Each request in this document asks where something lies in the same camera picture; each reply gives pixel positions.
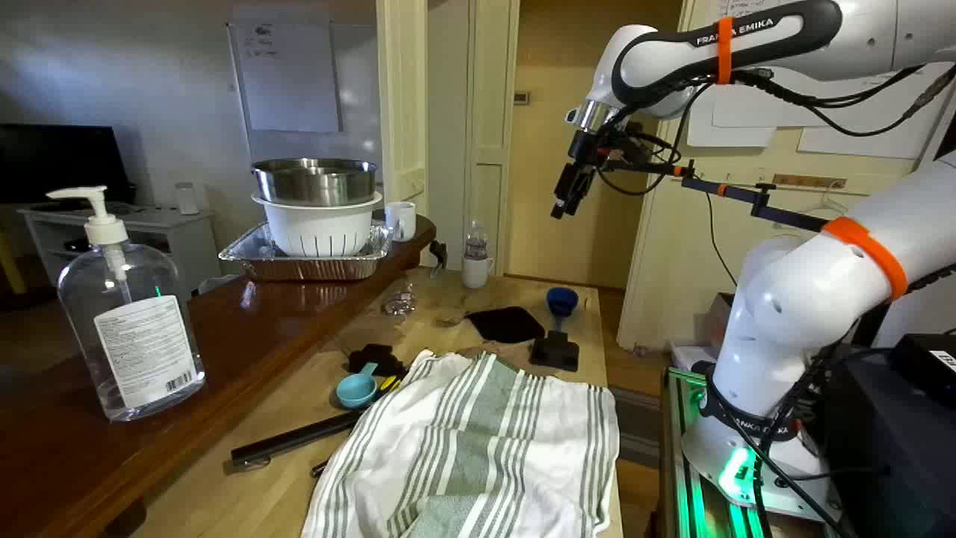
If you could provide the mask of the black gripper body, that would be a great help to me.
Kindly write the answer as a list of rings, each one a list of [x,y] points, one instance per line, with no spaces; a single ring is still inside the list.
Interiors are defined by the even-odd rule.
[[[592,187],[597,167],[606,161],[603,132],[576,132],[567,150],[567,161],[553,187],[553,217],[574,214]]]

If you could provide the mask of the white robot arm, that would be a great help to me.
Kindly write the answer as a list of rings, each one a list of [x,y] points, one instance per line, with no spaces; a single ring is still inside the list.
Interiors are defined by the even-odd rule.
[[[819,81],[873,75],[891,81],[956,51],[956,0],[786,0],[683,32],[619,26],[585,101],[570,111],[570,150],[556,181],[556,214],[570,214],[592,177],[624,146],[624,120],[683,114],[709,83],[771,81],[791,68]],[[948,237],[956,177],[948,158],[879,192],[830,222],[806,222],[791,247],[759,246],[737,282],[722,347],[709,379],[709,416],[683,434],[683,456],[730,503],[819,510],[822,497],[794,488],[794,471],[822,467],[782,427],[809,356],[837,343],[852,322],[918,282],[952,267]]]

